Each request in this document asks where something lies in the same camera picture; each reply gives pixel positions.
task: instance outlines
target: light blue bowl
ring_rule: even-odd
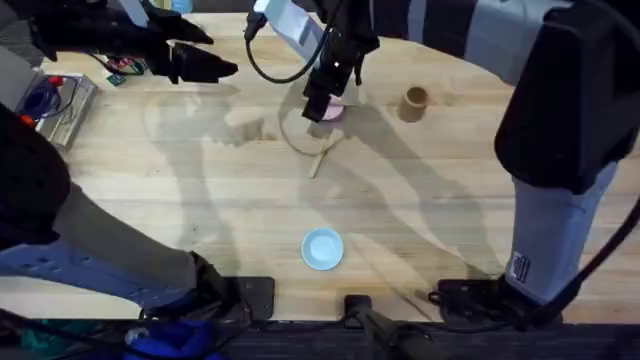
[[[340,235],[328,228],[309,231],[300,247],[302,260],[314,270],[331,270],[344,256],[344,244]]]

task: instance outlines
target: wood grain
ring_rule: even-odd
[[[219,85],[131,78],[110,87],[89,57],[61,54],[47,70],[88,74],[102,86],[72,151],[72,175],[101,206],[158,241],[196,250],[225,275],[276,279],[276,319],[335,319],[342,297],[367,293],[395,319],[438,319],[415,296],[438,279],[493,276],[509,256],[513,187],[497,162],[493,137],[512,89],[447,55],[384,40],[367,58],[364,105],[340,128],[348,138],[327,154],[313,180],[317,152],[300,117],[303,82],[267,83],[246,60],[244,15],[194,15],[216,39],[206,47],[239,64]],[[254,42],[274,76],[301,61],[265,29]],[[412,85],[429,93],[421,121],[397,118]],[[640,193],[636,150],[598,211],[584,254],[603,244]],[[345,257],[316,272],[300,258],[305,232],[338,231]],[[640,235],[634,233],[568,309],[571,322],[640,322]],[[0,281],[0,306],[37,317],[133,317],[136,306],[28,279]]]

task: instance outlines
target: black cable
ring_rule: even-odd
[[[245,50],[247,51],[247,57],[249,58],[249,62],[251,63],[251,66],[253,66],[253,68],[256,70],[256,72],[262,78],[264,78],[265,80],[267,80],[269,82],[272,82],[274,84],[289,84],[289,83],[292,83],[292,82],[300,79],[301,77],[303,77],[304,74],[306,74],[307,71],[309,71],[309,69],[311,69],[311,67],[313,67],[313,64],[315,64],[316,60],[318,60],[318,56],[320,56],[320,53],[322,53],[322,49],[324,48],[324,44],[327,41],[327,39],[329,38],[329,34],[331,33],[331,29],[335,25],[335,21],[336,21],[336,19],[338,17],[338,12],[340,11],[340,8],[342,7],[342,3],[343,2],[344,2],[344,0],[340,0],[338,5],[336,5],[336,8],[333,10],[333,13],[331,14],[331,17],[327,21],[327,26],[325,27],[324,32],[322,33],[322,37],[320,37],[320,41],[318,41],[318,46],[316,47],[316,50],[313,52],[313,55],[311,56],[309,61],[307,61],[307,63],[297,73],[295,73],[295,74],[293,74],[293,75],[291,75],[291,76],[289,76],[287,78],[284,78],[284,79],[277,79],[277,78],[274,78],[272,76],[269,76],[256,63],[256,59],[253,57],[253,52],[251,51],[251,41],[253,40],[253,37],[255,36],[255,33],[259,29],[251,29],[250,27],[251,27],[252,24],[249,24],[247,26],[247,32],[248,33],[252,33],[252,36],[245,37],[245,39],[246,39],[245,40]],[[254,23],[254,25],[258,25],[258,23],[260,25],[263,24],[262,22],[257,22],[257,23]]]
[[[78,92],[78,85],[80,84],[80,82],[78,81],[78,79],[76,79],[76,78],[74,78],[74,77],[72,77],[72,76],[68,76],[68,77],[67,77],[67,76],[65,76],[64,78],[65,78],[65,79],[67,79],[67,80],[72,80],[72,81],[75,83],[75,85],[73,86],[73,91],[71,91],[71,95],[70,95],[70,97],[69,97],[69,101],[67,101],[67,103],[62,107],[62,109],[56,110],[55,112],[50,113],[50,114],[44,114],[44,115],[42,115],[42,118],[43,118],[43,119],[52,118],[52,117],[54,117],[54,116],[58,116],[58,115],[62,114],[62,113],[63,113],[63,112],[65,112],[65,111],[69,108],[69,106],[71,106],[71,104],[73,103],[73,100],[74,100],[74,99],[75,99],[75,97],[76,97],[76,93]]]
[[[611,254],[622,244],[622,242],[629,236],[640,221],[640,197],[636,200],[636,204],[631,209],[631,212],[624,220],[622,225],[611,236],[611,239],[602,247],[593,259],[580,271],[574,281],[584,282],[598,267],[600,267]]]

